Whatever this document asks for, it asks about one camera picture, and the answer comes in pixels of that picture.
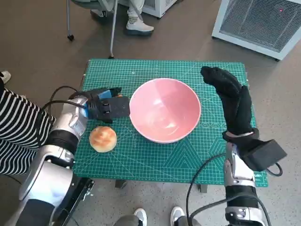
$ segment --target chair leg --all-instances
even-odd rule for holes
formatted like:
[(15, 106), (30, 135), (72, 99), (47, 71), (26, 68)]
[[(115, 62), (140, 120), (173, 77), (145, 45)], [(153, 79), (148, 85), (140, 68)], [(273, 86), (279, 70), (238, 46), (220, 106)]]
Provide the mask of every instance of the chair leg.
[(141, 16), (139, 10), (137, 9), (136, 5), (132, 2), (132, 0), (130, 0), (130, 4), (133, 6), (133, 8), (134, 8), (136, 14), (138, 15), (139, 19), (141, 19), (143, 21), (143, 18)]
[(70, 0), (66, 0), (67, 1), (67, 38), (70, 41), (74, 40), (74, 36), (73, 34), (71, 34), (70, 31)]
[(114, 44), (114, 33), (115, 33), (115, 25), (116, 25), (116, 15), (117, 15), (117, 7), (118, 0), (114, 1), (114, 16), (113, 16), (113, 25), (112, 25), (112, 33), (111, 33), (111, 42), (110, 42), (110, 59), (114, 58), (113, 54), (113, 44)]

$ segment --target bowl rim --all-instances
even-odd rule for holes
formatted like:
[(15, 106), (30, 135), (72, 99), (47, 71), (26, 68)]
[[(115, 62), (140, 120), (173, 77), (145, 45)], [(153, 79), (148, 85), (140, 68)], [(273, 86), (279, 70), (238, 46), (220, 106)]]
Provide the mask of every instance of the bowl rim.
[(149, 83), (149, 82), (153, 82), (153, 81), (155, 81), (155, 80), (173, 80), (173, 81), (177, 81), (177, 82), (181, 83), (182, 85), (186, 86), (187, 88), (189, 88), (189, 89), (194, 93), (195, 97), (196, 97), (197, 100), (198, 100), (198, 111), (199, 111), (198, 120), (195, 122), (194, 126), (189, 130), (189, 132), (188, 132), (186, 135), (183, 135), (183, 136), (181, 136), (181, 137), (179, 137), (179, 138), (177, 138), (177, 139), (171, 139), (171, 140), (162, 141), (162, 140), (155, 140), (155, 139), (152, 139), (152, 138), (150, 138), (149, 136), (147, 136), (147, 135), (145, 135), (144, 133), (142, 133), (142, 132), (134, 125), (134, 123), (133, 123), (133, 121), (132, 121), (131, 114), (130, 114), (129, 117), (130, 117), (131, 123), (132, 123), (132, 125), (134, 126), (134, 128), (135, 128), (142, 136), (144, 136), (144, 137), (147, 138), (148, 140), (153, 141), (153, 142), (155, 142), (155, 143), (159, 143), (159, 144), (170, 144), (170, 143), (174, 143), (174, 142), (177, 142), (177, 141), (183, 139), (184, 137), (188, 136), (188, 135), (196, 128), (196, 126), (197, 126), (197, 124), (198, 124), (198, 122), (199, 122), (199, 120), (200, 120), (200, 117), (201, 117), (201, 111), (202, 111), (201, 102), (200, 102), (199, 97), (197, 96), (196, 92), (195, 92), (189, 85), (187, 85), (186, 83), (184, 83), (184, 82), (182, 82), (182, 81), (180, 81), (180, 80), (177, 80), (177, 79), (157, 78), (157, 79), (149, 80), (149, 81), (143, 83), (141, 86), (139, 86), (139, 87), (134, 91), (134, 93), (132, 94), (129, 105), (131, 106), (131, 102), (132, 102), (132, 100), (133, 100), (133, 97), (135, 96), (135, 94), (138, 92), (138, 90), (139, 90), (140, 88), (142, 88), (145, 84), (147, 84), (147, 83)]

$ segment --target vent grille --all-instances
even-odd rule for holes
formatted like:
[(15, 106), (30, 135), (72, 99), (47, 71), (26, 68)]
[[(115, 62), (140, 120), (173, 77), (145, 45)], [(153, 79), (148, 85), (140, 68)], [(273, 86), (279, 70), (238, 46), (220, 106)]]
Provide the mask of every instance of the vent grille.
[(286, 0), (230, 0), (221, 33), (281, 52), (301, 27), (301, 4)]
[(151, 8), (153, 10), (156, 10), (156, 2), (155, 0), (145, 0), (144, 7)]

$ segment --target table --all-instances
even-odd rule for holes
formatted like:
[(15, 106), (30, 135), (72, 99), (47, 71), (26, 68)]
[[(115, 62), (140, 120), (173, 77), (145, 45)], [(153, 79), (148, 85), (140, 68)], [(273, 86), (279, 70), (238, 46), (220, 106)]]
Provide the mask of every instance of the table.
[[(108, 60), (91, 59), (87, 64), (83, 90), (100, 87), (122, 87), (122, 94), (131, 97), (143, 83), (155, 78), (173, 78), (188, 84), (198, 95), (202, 112), (197, 127), (184, 139), (172, 144), (156, 144), (142, 137), (130, 119), (114, 121), (118, 136), (115, 149), (97, 153), (88, 141), (90, 131), (103, 122), (91, 120), (76, 152), (74, 172), (81, 177), (111, 178), (190, 183), (199, 167), (211, 156), (225, 152), (222, 132), (226, 129), (222, 104), (214, 87), (203, 82), (202, 66), (220, 67), (230, 71), (247, 85), (245, 67), (241, 63)], [(196, 184), (223, 185), (224, 157), (209, 163)], [(256, 185), (268, 186), (265, 172), (256, 172)]]

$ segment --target white appliance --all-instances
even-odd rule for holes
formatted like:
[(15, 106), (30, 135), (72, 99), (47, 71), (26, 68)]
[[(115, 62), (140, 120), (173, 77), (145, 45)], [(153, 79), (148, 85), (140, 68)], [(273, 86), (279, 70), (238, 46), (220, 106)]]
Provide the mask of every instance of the white appliance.
[(222, 0), (212, 37), (282, 60), (301, 39), (301, 0)]
[[(142, 12), (161, 18), (177, 0), (145, 0)], [(119, 0), (119, 4), (128, 6), (128, 0)]]

